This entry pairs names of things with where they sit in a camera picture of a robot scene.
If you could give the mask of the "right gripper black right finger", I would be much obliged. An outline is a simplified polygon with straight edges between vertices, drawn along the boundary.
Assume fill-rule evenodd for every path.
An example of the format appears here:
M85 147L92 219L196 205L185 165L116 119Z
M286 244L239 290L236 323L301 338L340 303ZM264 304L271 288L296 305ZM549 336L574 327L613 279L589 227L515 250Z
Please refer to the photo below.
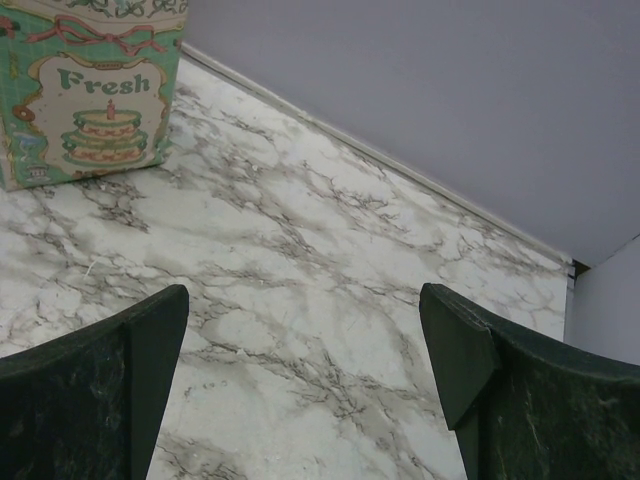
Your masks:
M504 319L441 284L419 312L469 479L636 479L639 368Z

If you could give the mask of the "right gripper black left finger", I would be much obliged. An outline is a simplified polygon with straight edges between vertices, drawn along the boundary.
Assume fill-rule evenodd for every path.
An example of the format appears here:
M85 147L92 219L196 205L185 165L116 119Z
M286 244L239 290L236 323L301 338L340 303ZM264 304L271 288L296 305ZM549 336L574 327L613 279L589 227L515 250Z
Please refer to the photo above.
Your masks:
M189 315L171 285L1 360L4 479L144 479Z

